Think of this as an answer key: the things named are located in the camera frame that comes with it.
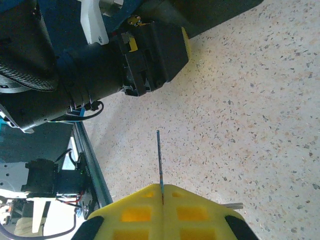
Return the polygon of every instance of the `speckled floor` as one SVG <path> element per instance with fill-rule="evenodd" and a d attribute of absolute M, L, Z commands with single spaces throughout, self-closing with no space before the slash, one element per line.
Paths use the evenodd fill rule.
<path fill-rule="evenodd" d="M 265 0 L 191 41 L 188 65 L 85 123 L 114 200 L 164 182 L 243 202 L 261 239 L 319 239 L 320 1 Z"/>

